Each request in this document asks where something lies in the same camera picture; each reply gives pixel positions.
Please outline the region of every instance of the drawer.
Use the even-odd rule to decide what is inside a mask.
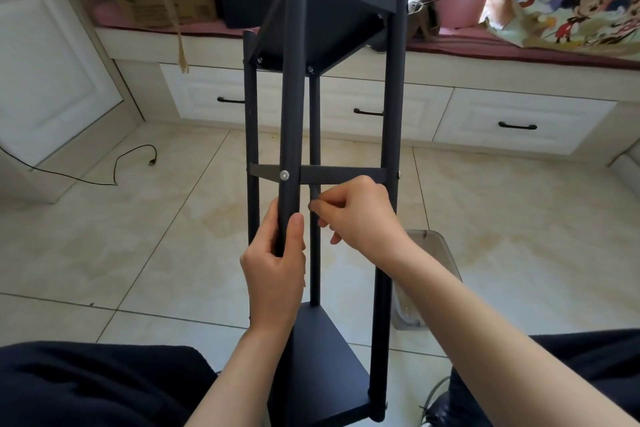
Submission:
[[[456,88],[434,141],[569,155],[615,105],[601,99]]]
[[[431,141],[451,91],[446,87],[405,84],[403,139]],[[320,83],[320,95],[323,130],[382,136],[380,114],[384,108],[384,82],[324,76]]]
[[[183,74],[176,64],[161,64],[182,118],[244,124],[244,71],[191,66]],[[258,123],[280,126],[282,75],[258,71]]]

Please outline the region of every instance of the black handle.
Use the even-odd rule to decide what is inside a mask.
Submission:
[[[380,112],[380,113],[377,113],[377,112],[365,112],[364,110],[360,110],[359,108],[354,108],[353,109],[353,113],[356,113],[358,115],[373,115],[373,116],[376,116],[376,117],[385,116],[384,112]]]
[[[531,125],[509,125],[508,123],[498,122],[498,125],[502,128],[519,128],[520,130],[536,130],[538,128],[538,125],[533,123]]]
[[[222,103],[244,103],[243,99],[226,99],[224,96],[219,96],[218,101]]]

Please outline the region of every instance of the metal pole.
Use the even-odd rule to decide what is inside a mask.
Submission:
[[[387,170],[385,186],[394,211],[397,211],[398,172],[400,168],[407,4],[408,0],[396,0],[396,13],[389,15],[387,29],[387,71],[385,74],[381,167]],[[371,373],[369,377],[370,417],[375,422],[382,422],[385,419],[387,405],[391,290],[392,281],[389,276],[380,269],[376,269],[371,339]]]
[[[320,165],[320,76],[309,76],[309,163]],[[311,199],[317,199],[320,194],[319,184],[310,184]],[[318,215],[311,213],[309,224],[310,244],[310,273],[311,305],[320,305],[320,225]]]
[[[258,83],[256,66],[249,61],[255,34],[244,31],[244,135],[246,139],[246,204],[248,214],[249,243],[260,226],[259,178],[249,174],[249,166],[258,164]]]
[[[305,100],[307,0],[286,0],[282,65],[282,120],[280,122],[280,187],[278,189],[278,239],[275,253],[282,256],[287,224],[300,210],[300,165]],[[287,397],[293,358],[293,333],[282,354],[271,387],[271,425],[289,423]]]

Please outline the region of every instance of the bottom shelf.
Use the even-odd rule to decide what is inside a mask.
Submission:
[[[369,375],[322,307],[306,302],[293,329],[289,425],[343,427],[369,417]]]

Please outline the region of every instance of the person's left hand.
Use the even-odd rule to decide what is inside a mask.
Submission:
[[[240,257],[249,289],[250,329],[286,332],[296,321],[305,286],[305,219],[295,213],[287,225],[284,256],[273,254],[278,232],[278,198]]]

